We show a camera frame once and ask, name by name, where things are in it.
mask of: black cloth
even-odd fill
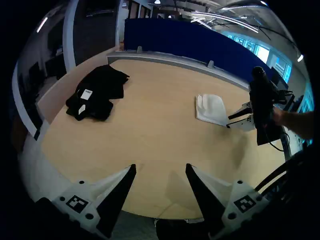
[[[78,84],[75,93],[66,101],[67,114],[80,121],[86,117],[105,121],[112,110],[110,99],[124,97],[123,84],[129,76],[104,65],[95,68]],[[92,91],[88,100],[81,98],[85,90]],[[79,109],[85,105],[85,110],[79,114]]]

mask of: metal bracket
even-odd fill
[[[249,132],[255,129],[253,114],[249,115],[247,118],[240,121],[232,122],[226,125],[227,128],[239,128],[245,132]]]
[[[207,67],[214,68],[214,61],[210,60]]]
[[[137,53],[142,53],[142,46],[138,46]]]
[[[249,113],[252,113],[251,102],[246,102],[242,104],[241,108],[237,110],[234,114],[228,116],[228,118],[231,120]]]

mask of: floor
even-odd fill
[[[28,134],[24,150],[18,156],[22,180],[34,201],[41,197],[54,200],[72,185],[50,164],[42,152],[41,143],[48,127],[48,122],[44,121],[37,141]],[[154,220],[122,211],[114,227],[112,239],[157,240]]]

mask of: white wall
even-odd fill
[[[214,29],[220,33],[235,32],[244,36],[248,36],[249,38],[247,37],[247,39],[257,39],[261,41],[261,45],[264,45],[263,43],[265,43],[267,47],[268,45],[272,46],[279,52],[283,53],[284,56],[281,57],[288,58],[292,62],[292,71],[288,80],[289,90],[293,91],[296,97],[299,97],[304,93],[306,81],[309,79],[308,71],[303,60],[301,62],[297,62],[297,52],[288,40],[265,29],[264,32],[270,37],[271,40],[269,40],[268,37],[261,31],[259,31],[259,33],[255,33],[249,29],[243,29],[238,25],[227,26],[229,28],[215,26]]]
[[[79,0],[71,0],[69,2],[63,22],[63,58],[67,72],[76,67],[73,50],[73,23],[78,2]]]
[[[26,126],[28,132],[31,134],[31,136],[34,137],[34,135],[37,132],[36,126],[31,121],[24,105],[22,102],[22,98],[19,91],[19,84],[18,84],[18,62],[16,63],[16,67],[14,68],[13,75],[12,75],[12,93],[14,102],[16,104],[18,113],[20,115],[20,118],[23,122],[23,124]]]

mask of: wooden table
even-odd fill
[[[232,182],[256,186],[284,162],[256,131],[242,132],[195,118],[195,96],[219,95],[231,114],[249,94],[217,78],[175,66],[118,60],[130,76],[124,99],[105,122],[66,114],[52,122],[44,153],[68,179],[95,182],[135,163],[137,174],[123,210],[153,218],[197,218],[201,211],[185,174],[186,163]]]

